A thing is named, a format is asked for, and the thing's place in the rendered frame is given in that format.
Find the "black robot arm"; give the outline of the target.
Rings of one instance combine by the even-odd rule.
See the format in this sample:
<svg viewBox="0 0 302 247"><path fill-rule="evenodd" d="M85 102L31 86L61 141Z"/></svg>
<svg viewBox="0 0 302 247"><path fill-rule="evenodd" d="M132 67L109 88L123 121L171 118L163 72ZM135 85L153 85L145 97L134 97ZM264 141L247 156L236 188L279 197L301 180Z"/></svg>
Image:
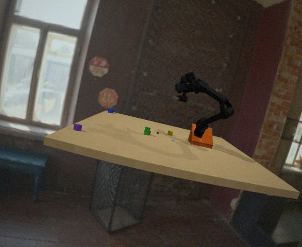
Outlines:
<svg viewBox="0 0 302 247"><path fill-rule="evenodd" d="M195 94L202 92L211 96L215 100L217 100L220 104L220 113L215 114L209 118L202 117L196 122L196 128L194 130L194 136L202 138L205 130L208 129L208 124L217 121L219 119L227 119L234 114L234 110L232 104L228 101L226 96L221 95L219 92L212 89L207 82L201 79L196 79L194 72L190 72L185 74L187 82L190 83L188 85L188 90L190 92L194 92ZM177 83L175 84L175 89L177 93L182 93L186 90L186 83ZM227 108L225 109L225 105Z"/></svg>

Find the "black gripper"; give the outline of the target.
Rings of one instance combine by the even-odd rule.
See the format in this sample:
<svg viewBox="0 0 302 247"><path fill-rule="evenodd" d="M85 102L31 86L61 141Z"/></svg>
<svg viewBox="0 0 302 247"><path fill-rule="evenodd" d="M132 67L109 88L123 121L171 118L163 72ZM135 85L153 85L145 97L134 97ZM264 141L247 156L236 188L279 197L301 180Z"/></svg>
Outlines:
<svg viewBox="0 0 302 247"><path fill-rule="evenodd" d="M183 95L182 95L182 96L177 95L177 97L179 97L179 101L187 102L187 98L188 98L188 97L186 97L186 93L189 93L190 91L188 90L188 85L189 85L189 84L187 84L187 79L186 79L186 77L185 77L185 76L182 76L179 83L186 83L186 84L185 84L186 90L183 92Z"/></svg>

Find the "small purple block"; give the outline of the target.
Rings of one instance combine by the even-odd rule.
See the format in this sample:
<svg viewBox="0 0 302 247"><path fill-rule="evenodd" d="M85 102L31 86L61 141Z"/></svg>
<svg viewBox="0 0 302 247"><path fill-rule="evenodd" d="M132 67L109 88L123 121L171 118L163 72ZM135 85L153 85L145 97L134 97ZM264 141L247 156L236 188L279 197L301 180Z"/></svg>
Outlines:
<svg viewBox="0 0 302 247"><path fill-rule="evenodd" d="M78 123L74 124L73 130L75 130L75 131L81 131L82 130L82 125L80 125Z"/></svg>

